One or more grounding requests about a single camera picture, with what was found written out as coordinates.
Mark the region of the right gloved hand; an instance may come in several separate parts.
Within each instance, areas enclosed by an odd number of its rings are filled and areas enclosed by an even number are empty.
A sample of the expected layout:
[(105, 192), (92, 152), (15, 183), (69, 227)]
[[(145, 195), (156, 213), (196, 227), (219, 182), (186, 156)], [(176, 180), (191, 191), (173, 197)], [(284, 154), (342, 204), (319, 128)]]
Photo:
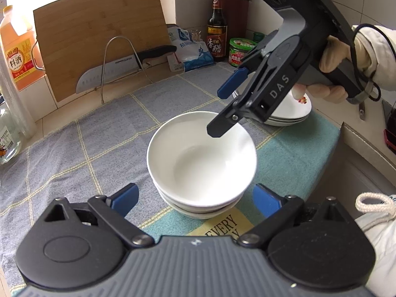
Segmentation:
[(395, 91), (395, 30), (381, 25), (354, 25), (352, 28), (358, 30), (353, 48), (334, 36), (327, 38), (318, 70), (328, 74), (333, 82), (326, 83), (318, 78), (313, 84), (308, 84), (302, 78), (291, 89), (295, 99), (299, 100), (305, 93), (330, 103), (341, 103), (351, 98), (351, 92), (341, 85), (337, 69), (353, 70), (353, 58), (362, 78), (374, 82), (383, 91)]

